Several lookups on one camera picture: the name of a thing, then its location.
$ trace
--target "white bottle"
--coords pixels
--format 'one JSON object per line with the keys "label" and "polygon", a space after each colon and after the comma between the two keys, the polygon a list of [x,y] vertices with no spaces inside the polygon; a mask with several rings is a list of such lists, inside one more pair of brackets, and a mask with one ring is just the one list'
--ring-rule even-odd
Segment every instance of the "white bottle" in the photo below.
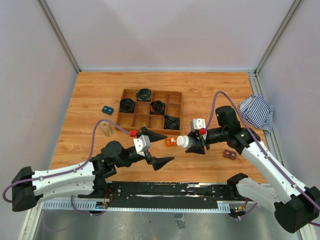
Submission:
{"label": "white bottle", "polygon": [[196,141],[190,136],[178,136],[176,144],[185,149],[189,149],[196,144]]}

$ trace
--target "small bottle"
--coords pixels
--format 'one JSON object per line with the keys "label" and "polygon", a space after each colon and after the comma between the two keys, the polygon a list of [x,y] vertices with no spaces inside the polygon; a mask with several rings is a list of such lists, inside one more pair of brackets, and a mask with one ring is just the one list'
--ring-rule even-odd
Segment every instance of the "small bottle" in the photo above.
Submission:
{"label": "small bottle", "polygon": [[102,121],[100,123],[101,130],[106,137],[110,137],[115,132],[115,128],[111,125],[110,122]]}
{"label": "small bottle", "polygon": [[190,136],[178,136],[176,144],[185,149],[189,149],[196,144],[196,141]]}
{"label": "small bottle", "polygon": [[177,146],[177,138],[176,137],[168,137],[165,140],[165,145],[167,147],[171,147],[171,146]]}

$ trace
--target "metal floor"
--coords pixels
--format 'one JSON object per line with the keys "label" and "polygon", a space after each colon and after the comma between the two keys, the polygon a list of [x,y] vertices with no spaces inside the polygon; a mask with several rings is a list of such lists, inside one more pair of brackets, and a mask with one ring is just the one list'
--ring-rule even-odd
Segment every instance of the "metal floor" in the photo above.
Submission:
{"label": "metal floor", "polygon": [[[45,224],[52,230],[43,228]],[[281,228],[271,212],[256,207],[242,221],[225,213],[186,213],[177,228],[173,212],[110,211],[84,216],[73,210],[43,210],[33,240],[298,240]]]}

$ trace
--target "red cap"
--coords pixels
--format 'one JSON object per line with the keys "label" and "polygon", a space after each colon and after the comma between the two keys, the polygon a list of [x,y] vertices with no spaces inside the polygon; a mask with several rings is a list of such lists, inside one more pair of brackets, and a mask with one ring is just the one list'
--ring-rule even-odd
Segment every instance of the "red cap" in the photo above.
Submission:
{"label": "red cap", "polygon": [[130,131],[130,137],[136,137],[137,131]]}
{"label": "red cap", "polygon": [[206,134],[206,130],[204,128],[199,129],[199,134],[204,135]]}

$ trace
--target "white bottle cap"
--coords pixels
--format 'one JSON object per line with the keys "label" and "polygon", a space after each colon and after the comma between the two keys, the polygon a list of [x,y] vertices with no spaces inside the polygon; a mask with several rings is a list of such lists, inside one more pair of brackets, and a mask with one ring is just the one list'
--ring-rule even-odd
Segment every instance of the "white bottle cap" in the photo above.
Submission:
{"label": "white bottle cap", "polygon": [[189,138],[188,136],[178,136],[177,139],[176,139],[176,144],[180,147],[183,147],[183,148],[187,148],[188,145],[189,145]]}

